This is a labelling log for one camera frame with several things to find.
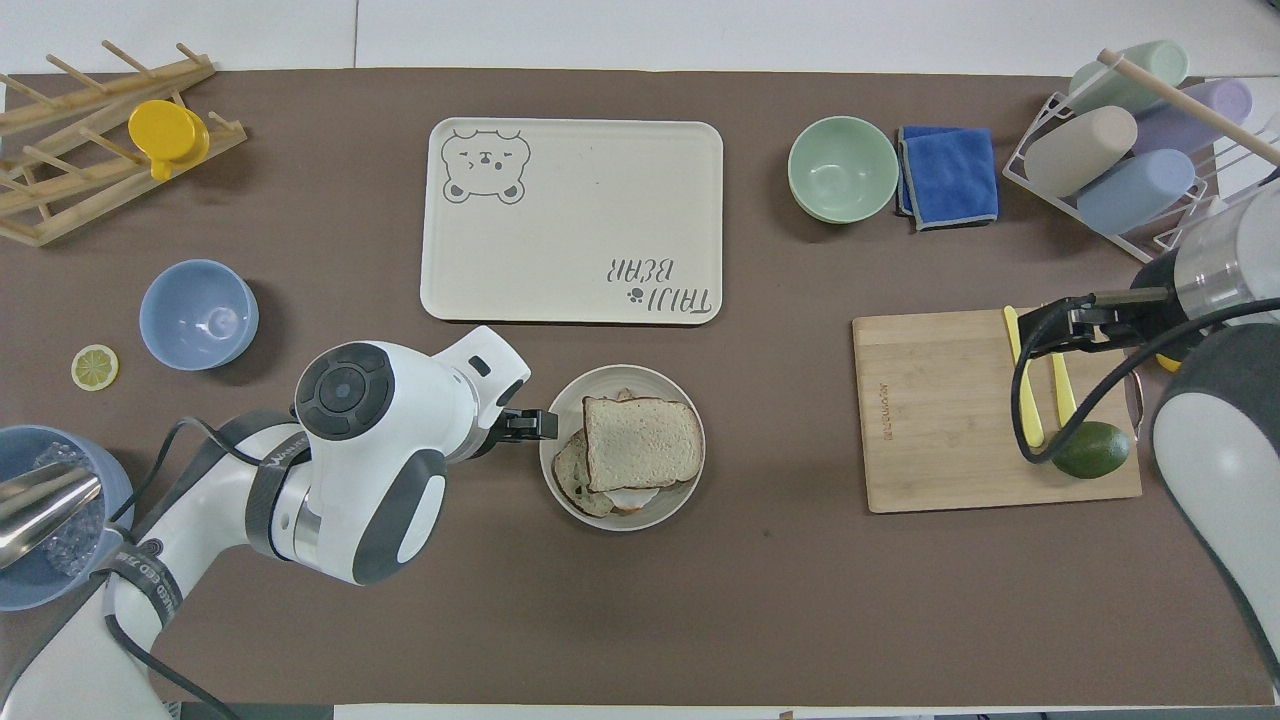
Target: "metal scoop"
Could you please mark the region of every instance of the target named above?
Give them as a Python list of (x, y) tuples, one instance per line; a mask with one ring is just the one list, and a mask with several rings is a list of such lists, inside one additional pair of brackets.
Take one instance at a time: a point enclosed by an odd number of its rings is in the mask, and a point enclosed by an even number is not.
[(0, 483), (0, 570), (31, 552), (100, 492), (97, 475), (69, 462)]

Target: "avocado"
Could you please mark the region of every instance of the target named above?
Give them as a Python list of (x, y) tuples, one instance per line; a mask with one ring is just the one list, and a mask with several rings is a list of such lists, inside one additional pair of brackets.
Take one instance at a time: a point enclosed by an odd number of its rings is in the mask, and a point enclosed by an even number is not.
[(1092, 480), (1115, 470), (1129, 459), (1129, 436), (1108, 423), (1085, 420), (1053, 456), (1053, 465), (1073, 478)]

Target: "microfiber cloth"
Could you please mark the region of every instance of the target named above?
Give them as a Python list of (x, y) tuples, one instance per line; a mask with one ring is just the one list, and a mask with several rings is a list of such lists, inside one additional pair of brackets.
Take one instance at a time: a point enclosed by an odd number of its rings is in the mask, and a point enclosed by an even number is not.
[(964, 128), (945, 128), (933, 126), (904, 126), (897, 128), (897, 214), (905, 218), (914, 218), (915, 213), (911, 210), (911, 195), (906, 190), (906, 164), (902, 163), (902, 143), (906, 142), (909, 137), (924, 137), (927, 135), (938, 135), (941, 132), (956, 132)]
[(916, 229), (984, 225), (1000, 214), (989, 129), (904, 132), (901, 152), (904, 210), (913, 214)]

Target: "green bowl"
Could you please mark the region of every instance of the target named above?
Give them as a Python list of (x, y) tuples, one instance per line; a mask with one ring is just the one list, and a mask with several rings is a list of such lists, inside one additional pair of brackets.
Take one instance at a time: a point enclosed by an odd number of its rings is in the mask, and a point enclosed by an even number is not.
[(837, 115), (806, 127), (791, 145), (787, 182), (796, 202), (824, 223), (874, 215), (897, 188), (897, 154), (876, 126)]

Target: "white plate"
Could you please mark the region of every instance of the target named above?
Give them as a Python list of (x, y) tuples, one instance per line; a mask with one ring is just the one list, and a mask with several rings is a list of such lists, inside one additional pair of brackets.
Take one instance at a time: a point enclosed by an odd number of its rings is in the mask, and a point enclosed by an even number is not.
[(623, 389), (630, 389), (636, 397), (678, 400), (687, 405), (694, 411), (694, 416), (698, 418), (698, 432), (703, 437), (703, 462), (707, 461), (707, 432), (703, 429), (701, 415), (698, 414), (694, 401), (689, 398), (685, 391), (680, 389), (680, 386), (671, 382), (662, 373), (639, 365), (605, 365), (604, 368), (596, 368), (585, 373), (568, 383), (556, 396), (549, 409), (559, 418), (559, 437), (541, 441), (538, 448), (538, 455), (543, 462), (543, 478), (547, 479), (547, 488), (552, 491), (552, 496), (556, 497), (556, 501), (570, 515), (593, 528), (620, 533), (643, 530), (672, 516), (689, 500), (689, 496), (694, 495), (694, 488), (698, 487), (698, 480), (703, 477), (703, 468), (699, 465), (694, 479), (659, 489), (658, 495), (645, 503), (644, 507), (627, 515), (611, 512), (604, 518), (594, 518), (579, 510), (576, 505), (564, 497), (559, 484), (556, 483), (552, 461), (556, 459), (556, 454), (568, 443), (568, 438), (582, 429), (582, 398), (617, 397)]
[(431, 315), (698, 325), (719, 311), (724, 150), (707, 123), (448, 118), (428, 145)]

